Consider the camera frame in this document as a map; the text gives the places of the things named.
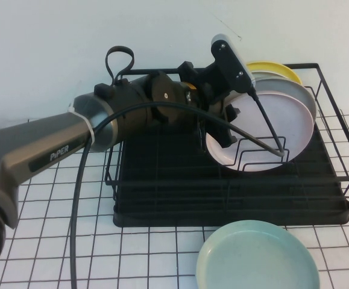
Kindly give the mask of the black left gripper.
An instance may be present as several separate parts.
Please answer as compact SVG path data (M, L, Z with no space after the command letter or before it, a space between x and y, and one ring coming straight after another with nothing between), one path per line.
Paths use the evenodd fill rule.
M199 151L206 154L206 133L204 127L209 127L209 135L213 137L222 148L228 148L237 142L232 136L227 123L232 123L240 113L240 109L232 104L225 107L224 98L228 96L225 90L214 88L210 82L187 82L186 88L190 91L189 106L205 112L209 116L198 113L186 113L186 126L196 127Z

